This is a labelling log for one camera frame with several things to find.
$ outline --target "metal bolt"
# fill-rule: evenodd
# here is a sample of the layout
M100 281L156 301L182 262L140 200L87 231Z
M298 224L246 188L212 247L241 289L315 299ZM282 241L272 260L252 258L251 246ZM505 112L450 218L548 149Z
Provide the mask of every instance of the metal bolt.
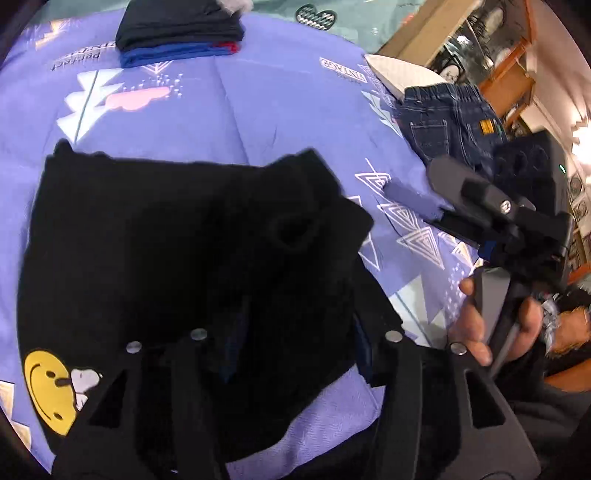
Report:
M402 333L397 330L389 330L386 332L386 340L392 343L402 342Z
M130 342L125 347L127 353L138 353L142 349L142 344L139 342Z
M501 212L507 215L511 211L511 202L509 200L505 200L501 203Z
M465 355L468 351L466 345L463 343L452 343L449 348L452 353L455 353L456 355Z
M207 338L207 330L205 328L195 328L191 330L191 338L196 342L200 342Z

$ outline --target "denim shorts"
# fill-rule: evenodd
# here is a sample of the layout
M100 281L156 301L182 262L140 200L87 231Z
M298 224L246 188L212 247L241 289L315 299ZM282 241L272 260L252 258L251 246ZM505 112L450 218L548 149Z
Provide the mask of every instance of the denim shorts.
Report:
M507 141L501 121L472 85L407 88L398 125L425 165L449 155L488 179L495 171L492 152Z

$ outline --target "smiley face print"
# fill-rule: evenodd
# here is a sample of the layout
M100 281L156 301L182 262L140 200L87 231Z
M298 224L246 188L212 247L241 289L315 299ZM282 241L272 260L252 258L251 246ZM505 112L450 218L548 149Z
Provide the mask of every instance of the smiley face print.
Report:
M85 392L101 379L94 370L69 372L56 356L43 350L27 355L24 374L37 413L49 428L64 436L88 399Z

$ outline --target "human hand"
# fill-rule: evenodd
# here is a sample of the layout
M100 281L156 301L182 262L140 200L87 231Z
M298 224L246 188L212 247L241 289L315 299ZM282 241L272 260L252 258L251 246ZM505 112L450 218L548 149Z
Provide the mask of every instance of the human hand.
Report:
M451 342L461 342L466 345L474 358L483 367L488 367L492 363L492 353L491 349L483 341L485 334L484 319L476 310L472 299L474 295L473 278L464 278L459 287L467 297L464 305L462 305L460 317L449 330L449 339ZM521 307L519 307L521 331L507 356L507 362L518 359L531 349L540 334L543 317L542 305L531 297L524 300Z

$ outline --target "elastic waistband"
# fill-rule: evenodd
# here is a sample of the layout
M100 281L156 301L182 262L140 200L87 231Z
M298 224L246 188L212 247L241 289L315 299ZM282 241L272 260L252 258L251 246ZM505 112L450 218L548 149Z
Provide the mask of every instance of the elastic waistband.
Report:
M454 99L463 102L486 102L474 85L438 83L429 87L409 87L404 91L404 101L425 102L428 100Z

